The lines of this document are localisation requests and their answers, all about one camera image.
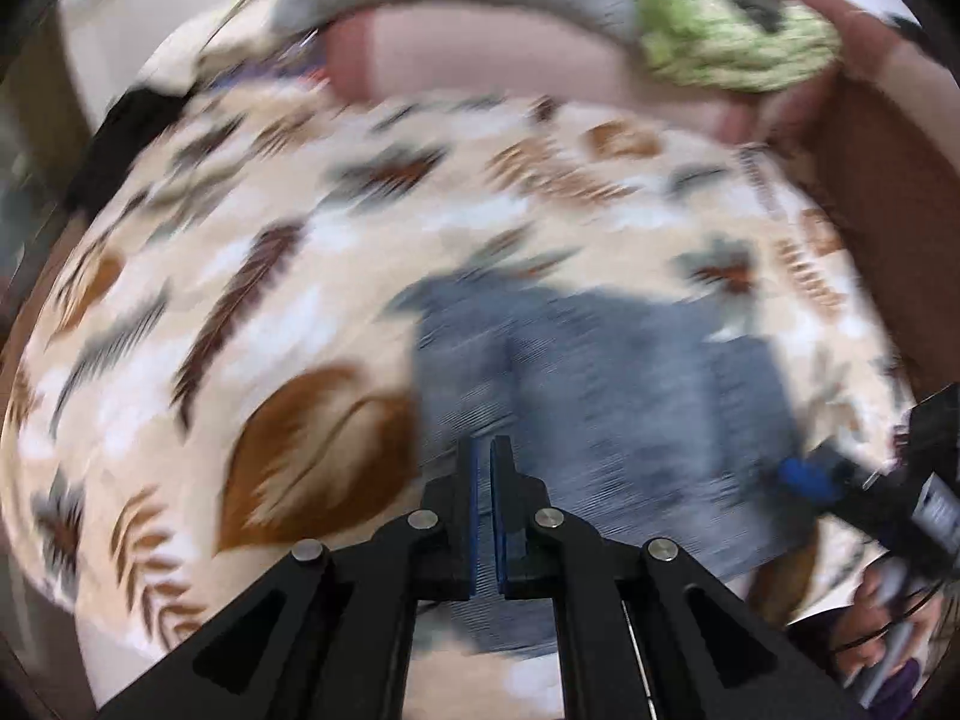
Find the brown leaf pattern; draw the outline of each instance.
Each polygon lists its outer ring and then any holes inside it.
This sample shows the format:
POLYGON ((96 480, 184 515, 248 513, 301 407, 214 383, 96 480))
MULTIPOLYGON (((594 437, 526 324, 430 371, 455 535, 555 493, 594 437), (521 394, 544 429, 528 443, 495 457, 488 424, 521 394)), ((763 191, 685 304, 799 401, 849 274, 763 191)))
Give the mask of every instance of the brown leaf pattern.
POLYGON ((817 266, 806 258, 803 249, 791 240, 782 239, 774 243, 774 255, 794 289, 813 304, 821 317, 835 322, 844 297, 829 287, 817 266))
POLYGON ((525 138, 496 154, 487 167, 497 189, 516 189, 547 201, 594 206, 632 194, 632 189, 595 178, 563 158, 546 138, 525 138))
POLYGON ((525 224, 522 227, 515 227, 493 236, 491 240, 469 256, 469 259, 464 263, 463 270, 473 271, 474 269, 489 268, 517 253, 530 237, 531 226, 531 224, 525 224))
POLYGON ((336 186, 320 204, 352 205, 358 212, 381 208, 424 181, 443 162, 446 153, 443 146, 390 146, 367 162, 339 170, 336 186))
POLYGON ((756 146, 743 146, 736 154, 737 159, 740 161, 740 166, 757 195, 760 205, 763 206, 763 209, 771 218, 781 220, 784 218, 784 209, 781 208, 779 202, 776 202, 773 187, 770 186, 770 181, 767 180, 767 176, 760 167, 760 161, 757 159, 757 151, 756 146))
POLYGON ((85 483, 70 484, 59 467, 48 493, 30 496, 34 526, 42 538, 47 580, 54 580, 65 596, 77 600, 80 584, 80 535, 83 531, 85 483))
POLYGON ((90 307, 98 303, 109 292, 110 287, 116 283, 122 272, 123 260, 115 254, 105 253, 100 257, 96 271, 94 271, 82 292, 80 292, 80 281, 82 279, 73 282, 69 295, 64 298, 64 313, 61 316, 61 321, 53 335, 50 336, 50 341, 54 341, 55 338, 59 338, 64 333, 74 330, 90 307))
POLYGON ((834 251, 843 250, 843 242, 829 217, 818 208, 806 208, 800 214, 800 226, 806 237, 806 245, 818 257, 826 257, 834 251))
POLYGON ((138 191, 138 193, 136 193, 133 197, 131 197, 131 198, 127 201, 127 204, 123 207, 123 211, 122 211, 121 214, 119 215, 119 218, 117 218, 116 223, 115 223, 114 225, 112 225, 112 229, 116 229, 116 228, 120 225, 120 223, 121 223, 125 218, 127 218, 127 217, 128 217, 129 215, 131 215, 137 208, 139 208, 141 205, 143 205, 144 200, 146 200, 148 196, 150 196, 150 189, 149 189, 149 188, 148 188, 148 189, 142 189, 142 190, 138 191))
POLYGON ((276 276, 296 253, 304 225, 300 221, 278 224, 263 230, 251 248, 247 261, 230 279, 224 294, 200 329, 184 364, 176 372, 176 384, 170 405, 179 406, 179 423, 190 430, 193 401, 213 359, 248 317, 276 276))
POLYGON ((152 501, 156 492, 157 485, 143 488, 120 509, 110 537, 110 555, 116 563, 117 586, 124 590, 128 612, 133 614, 139 605, 147 638, 158 638, 169 652, 198 630, 206 606, 179 600, 190 586, 171 579, 170 574, 182 564, 155 552, 171 538, 171 533, 156 530, 153 524, 167 511, 165 504, 152 501))
POLYGON ((217 151, 220 146, 227 143, 227 139, 237 131, 240 124, 243 124, 242 116, 230 119, 224 124, 219 125, 219 127, 214 127, 210 132, 200 135, 195 141, 181 148, 173 158, 174 172, 188 170, 191 167, 199 165, 200 162, 203 162, 210 154, 217 151))
POLYGON ((865 440, 863 423, 848 389, 848 372, 849 364, 834 365, 827 346, 817 347, 810 377, 815 389, 803 418, 808 437, 820 439, 822 435, 817 427, 824 423, 829 437, 845 433, 856 442, 865 440))
POLYGON ((42 397, 35 393, 30 385, 27 371, 21 365, 13 376, 13 388, 10 393, 10 423, 13 429, 19 432, 41 402, 42 397))
POLYGON ((186 194, 179 204, 179 208, 176 209, 176 213, 154 228, 154 232, 147 238, 145 246, 166 241, 174 234, 189 229, 195 224, 200 224, 220 207, 233 187, 232 181, 223 181, 186 194))
POLYGON ((62 280, 59 287, 54 290, 54 306, 61 316, 68 310, 68 305, 72 302, 71 296, 78 292, 78 285, 83 280, 83 275, 86 273, 89 264, 98 258, 106 247, 109 233, 110 231, 107 230, 104 234, 99 235, 80 252, 80 256, 75 261, 69 276, 62 280))
POLYGON ((294 111, 270 124, 253 141, 252 156, 274 156, 297 149, 323 137, 323 127, 315 120, 315 111, 294 111))
POLYGON ((218 551, 322 538, 380 514, 414 479, 414 407, 329 365, 274 392, 233 447, 218 551))
POLYGON ((680 255, 675 264, 683 278, 718 295, 720 314, 728 331, 747 335, 755 332, 757 257, 749 241, 718 236, 705 250, 680 255))
POLYGON ((597 159, 645 159, 655 157, 664 150, 656 132, 641 129, 622 119, 589 129, 584 133, 584 141, 597 159))
POLYGON ((174 178, 150 195, 144 210, 152 213, 169 211, 171 208, 192 206, 221 186, 243 169, 242 162, 216 167, 200 177, 191 173, 188 177, 174 178))
POLYGON ((557 111, 560 110, 560 102, 555 98, 542 97, 534 103, 530 109, 530 118, 534 124, 549 124, 557 117, 557 111))

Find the person's hand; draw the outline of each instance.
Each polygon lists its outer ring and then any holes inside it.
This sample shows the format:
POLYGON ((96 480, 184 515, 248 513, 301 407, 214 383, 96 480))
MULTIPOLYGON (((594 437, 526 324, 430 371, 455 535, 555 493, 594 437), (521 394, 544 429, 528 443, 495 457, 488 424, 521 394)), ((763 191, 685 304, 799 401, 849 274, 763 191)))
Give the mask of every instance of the person's hand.
MULTIPOLYGON (((890 622, 890 613, 887 608, 877 603, 877 591, 880 590, 882 576, 875 566, 874 563, 863 572, 860 586, 853 595, 853 605, 847 608, 833 627, 830 634, 830 649, 835 650, 859 637, 865 637, 890 622)), ((908 599, 908 607, 918 603, 921 598, 923 598, 922 594, 908 599)), ((930 632, 940 619, 940 606, 941 596, 936 595, 910 616, 913 631, 904 648, 904 654, 901 655, 891 674, 899 671, 930 636, 930 632)), ((863 666, 877 665, 883 659, 885 652, 883 638, 877 637, 856 649, 838 653, 834 656, 834 661, 840 673, 849 677, 863 666)))

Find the feather pattern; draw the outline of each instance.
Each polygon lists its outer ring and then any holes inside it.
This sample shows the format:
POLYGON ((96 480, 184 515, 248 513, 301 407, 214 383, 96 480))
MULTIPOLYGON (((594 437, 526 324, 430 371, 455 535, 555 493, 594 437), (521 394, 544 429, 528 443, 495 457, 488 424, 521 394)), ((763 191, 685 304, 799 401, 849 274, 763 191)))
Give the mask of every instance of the feather pattern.
POLYGON ((83 274, 86 269, 89 267, 89 264, 103 252, 104 248, 107 245, 107 237, 109 237, 110 230, 104 232, 102 235, 99 235, 75 261, 72 271, 70 271, 69 276, 61 281, 59 287, 56 288, 56 293, 54 293, 54 305, 62 312, 66 310, 66 304, 69 303, 70 296, 75 292, 80 279, 83 279, 83 274))
POLYGON ((357 212, 384 207, 416 188, 447 154, 445 146, 390 146, 368 162, 340 170, 320 204, 350 205, 357 212))
POLYGON ((64 388, 56 399, 56 407, 50 419, 50 437, 56 438, 56 428, 64 415, 70 396, 80 386, 102 376, 137 346, 160 321, 169 301, 169 285, 164 285, 153 300, 118 319, 107 332, 90 338, 83 345, 64 388))
POLYGON ((160 241, 166 241, 176 233, 182 232, 204 221, 220 207, 228 194, 233 191, 232 182, 213 186, 200 194, 190 196, 174 215, 162 221, 147 238, 146 247, 160 241))
POLYGON ((763 206, 763 210, 770 215, 770 218, 780 220, 784 218, 784 209, 779 207, 767 176, 763 170, 760 170, 760 159, 758 159, 760 153, 762 153, 762 148, 743 146, 737 153, 737 159, 747 176, 747 181, 757 195, 757 201, 763 206))
POLYGON ((174 172, 197 167, 200 162, 203 162, 210 154, 217 151, 217 149, 227 141, 230 135, 237 131, 240 124, 243 124, 243 117, 237 116, 225 124, 211 129, 210 132, 205 135, 200 135, 197 140, 181 148, 173 158, 172 167, 174 172))
POLYGON ((171 179, 160 189, 157 189, 147 200, 144 210, 163 212, 183 203, 192 203, 197 197, 213 191, 217 186, 231 180, 243 167, 242 162, 236 162, 210 170, 200 178, 191 173, 188 177, 171 179))
POLYGON ((507 266, 503 266, 501 272, 509 278, 516 279, 538 279, 551 274, 555 269, 579 252, 578 247, 562 248, 561 250, 548 251, 544 254, 538 254, 527 260, 520 260, 507 266))
POLYGON ((516 254, 530 237, 531 224, 502 232, 483 244, 464 262, 465 271, 489 268, 498 262, 516 254))
POLYGON ((64 300, 64 313, 47 341, 48 346, 63 333, 74 330, 86 316, 86 312, 110 291, 122 272, 123 260, 115 254, 105 254, 100 258, 96 271, 82 292, 80 281, 75 282, 74 292, 64 300))
POLYGON ((827 284, 820 269, 810 262, 803 249, 784 239, 774 242, 774 255, 797 293, 809 300, 825 320, 836 322, 844 296, 827 284))
POLYGON ((307 108, 277 119, 256 136, 249 153, 251 156, 274 156, 287 149, 295 151, 323 137, 323 127, 314 121, 315 117, 316 111, 307 108))
POLYGON ((584 143, 597 159, 647 159, 664 151, 654 130, 638 127, 625 119, 598 124, 583 135, 584 143))
POLYGON ((560 102, 550 95, 540 98, 530 109, 530 118, 534 124, 550 124, 557 117, 557 111, 560 110, 560 102))
POLYGON ((130 200, 128 200, 127 205, 124 206, 123 211, 120 213, 119 217, 117 218, 117 221, 114 221, 113 225, 110 225, 110 229, 114 230, 117 227, 119 227, 120 223, 125 218, 127 218, 137 208, 143 205, 143 201, 147 199, 149 194, 150 194, 150 188, 147 187, 147 189, 141 189, 140 191, 138 191, 138 193, 136 193, 133 197, 131 197, 130 200))
POLYGON ((683 201, 692 191, 720 180, 727 172, 726 167, 722 165, 688 165, 686 167, 678 167, 677 170, 671 173, 667 181, 666 194, 669 199, 674 202, 683 201))
POLYGON ((254 242, 247 261, 230 279, 224 294, 200 329, 184 364, 176 372, 170 405, 179 405, 179 422, 184 431, 190 430, 193 401, 208 367, 243 318, 256 309, 271 277, 287 265, 303 235, 304 224, 300 220, 276 224, 263 230, 254 242))
POLYGON ((397 109, 394 113, 390 114, 386 119, 381 119, 380 122, 373 124, 371 127, 371 135, 382 135, 384 132, 387 132, 391 129, 394 124, 402 122, 407 117, 412 114, 418 113, 419 111, 424 110, 424 105, 420 103, 410 103, 409 105, 404 105, 402 108, 397 109))
POLYGON ((602 206, 634 191, 594 177, 563 157, 549 138, 524 138, 491 157, 487 167, 498 191, 514 190, 548 202, 602 206))
POLYGON ((506 98, 503 95, 477 95, 477 97, 465 98, 459 103, 454 103, 450 107, 450 113, 460 113, 462 111, 491 111, 505 103, 506 98))

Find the bed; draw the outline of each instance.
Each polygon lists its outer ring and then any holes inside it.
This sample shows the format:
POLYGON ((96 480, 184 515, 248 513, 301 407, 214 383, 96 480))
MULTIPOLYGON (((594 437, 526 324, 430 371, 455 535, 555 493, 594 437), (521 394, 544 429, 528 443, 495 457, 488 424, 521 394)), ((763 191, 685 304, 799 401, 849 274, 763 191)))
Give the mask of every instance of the bed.
MULTIPOLYGON (((952 132, 907 79, 935 84, 940 105, 958 92, 872 17, 798 1, 839 30, 843 66, 775 100, 680 91, 645 104, 616 47, 490 8, 381 8, 322 43, 277 47, 264 31, 272 0, 247 0, 225 25, 218 13, 179 30, 145 81, 174 98, 198 69, 232 71, 166 111, 169 127, 89 228, 69 226, 8 343, 4 517, 27 575, 75 611, 85 640, 106 634, 146 667, 292 541, 351 543, 408 509, 421 326, 397 298, 481 260, 563 293, 712 295, 720 340, 771 344, 805 448, 832 436, 894 464, 907 379, 925 394, 955 378, 949 314, 930 317, 949 312, 955 288, 923 277, 947 266, 949 244, 904 245, 938 228, 944 240, 952 223, 952 132), (440 38, 407 39, 425 23, 440 38), (443 35, 464 23, 488 40, 443 66, 443 35), (517 34, 542 48, 530 61, 560 69, 546 79, 517 61, 504 37, 517 34), (490 64, 463 76, 480 55, 490 64), (886 172, 851 168, 868 161, 886 172), (906 220, 918 181, 926 202, 906 220), (934 295, 906 296, 918 276, 934 295), (340 442, 340 475, 280 442, 291 412, 323 427, 307 454, 340 442), (318 497, 305 508, 285 500, 291 490, 318 497), (65 533, 44 527, 58 521, 65 533), (80 522, 99 546, 76 549, 80 522)), ((874 554, 822 522, 819 538, 762 567, 752 603, 785 622, 874 554), (791 571, 789 591, 771 593, 791 571)), ((408 704, 442 714, 437 677, 461 673, 470 647, 443 624, 422 633, 408 704)), ((474 656, 470 670, 476 683, 457 683, 465 712, 558 712, 550 656, 474 656)), ((91 681, 106 698, 134 672, 91 681)))

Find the pink pillow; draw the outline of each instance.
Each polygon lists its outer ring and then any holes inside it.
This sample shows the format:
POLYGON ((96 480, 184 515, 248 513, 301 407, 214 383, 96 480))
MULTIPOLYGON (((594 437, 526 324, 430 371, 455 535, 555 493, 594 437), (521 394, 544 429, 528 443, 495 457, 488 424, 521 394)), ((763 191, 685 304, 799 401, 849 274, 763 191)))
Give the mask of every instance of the pink pillow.
POLYGON ((757 133, 760 95, 654 80, 613 41, 532 11, 381 7, 333 23, 325 41, 330 81, 345 100, 378 103, 432 89, 553 95, 658 117, 722 143, 757 133))

